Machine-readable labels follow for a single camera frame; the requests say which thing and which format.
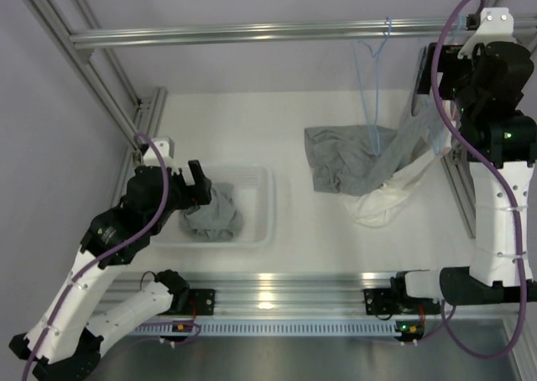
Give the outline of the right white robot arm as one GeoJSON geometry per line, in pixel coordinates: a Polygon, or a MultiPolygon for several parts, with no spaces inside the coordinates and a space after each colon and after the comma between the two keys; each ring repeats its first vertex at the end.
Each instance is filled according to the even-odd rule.
{"type": "Polygon", "coordinates": [[[444,45],[437,63],[435,48],[431,43],[422,53],[415,92],[431,92],[431,73],[440,73],[441,100],[456,104],[461,136],[486,159],[462,152],[474,193],[476,246],[467,266],[397,273],[390,300],[399,311],[421,300],[456,306],[534,302],[526,228],[536,122],[517,108],[534,62],[525,47],[506,41],[476,44],[468,56],[459,55],[459,45],[444,45]]]}

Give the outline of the blue wire hanger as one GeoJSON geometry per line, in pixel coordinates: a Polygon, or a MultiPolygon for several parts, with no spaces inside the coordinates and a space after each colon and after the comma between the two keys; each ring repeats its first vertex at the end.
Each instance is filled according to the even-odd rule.
{"type": "Polygon", "coordinates": [[[366,120],[366,129],[370,145],[375,157],[381,154],[381,136],[378,126],[381,73],[380,65],[383,49],[388,43],[393,30],[393,20],[385,19],[383,37],[377,48],[364,39],[352,43],[353,61],[355,67],[357,90],[366,120]]]}
{"type": "Polygon", "coordinates": [[[411,102],[411,113],[414,117],[425,116],[427,126],[425,128],[424,140],[430,146],[435,156],[442,156],[451,147],[450,132],[446,129],[445,124],[439,116],[431,91],[428,90],[420,93],[418,90],[425,76],[430,76],[430,74],[425,73],[427,50],[427,46],[423,46],[420,50],[420,64],[411,102]]]}

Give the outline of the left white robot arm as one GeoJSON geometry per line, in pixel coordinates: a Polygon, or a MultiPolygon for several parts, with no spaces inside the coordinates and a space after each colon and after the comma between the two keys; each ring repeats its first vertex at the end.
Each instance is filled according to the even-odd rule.
{"type": "Polygon", "coordinates": [[[134,328],[190,302],[190,286],[166,269],[114,309],[94,315],[98,303],[137,253],[158,235],[173,213],[211,201],[211,181],[197,160],[188,163],[193,184],[181,171],[141,165],[118,204],[97,215],[81,240],[61,291],[39,323],[14,336],[12,352],[26,362],[23,376],[38,380],[84,380],[107,351],[134,328]]]}

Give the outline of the grey tank top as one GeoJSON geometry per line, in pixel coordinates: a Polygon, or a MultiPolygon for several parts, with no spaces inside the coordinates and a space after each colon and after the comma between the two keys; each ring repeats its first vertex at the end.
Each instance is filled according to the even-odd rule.
{"type": "Polygon", "coordinates": [[[230,242],[243,228],[243,216],[234,201],[234,185],[216,183],[211,202],[180,212],[180,229],[198,243],[230,242]]]}
{"type": "MultiPolygon", "coordinates": [[[[411,102],[418,74],[419,59],[411,76],[411,95],[400,116],[411,112],[411,102]]],[[[316,192],[365,196],[376,190],[386,179],[402,167],[409,152],[402,148],[393,156],[385,151],[397,136],[397,128],[379,126],[382,141],[381,154],[373,155],[366,125],[310,127],[304,130],[305,157],[311,169],[313,189],[316,192]]]]}

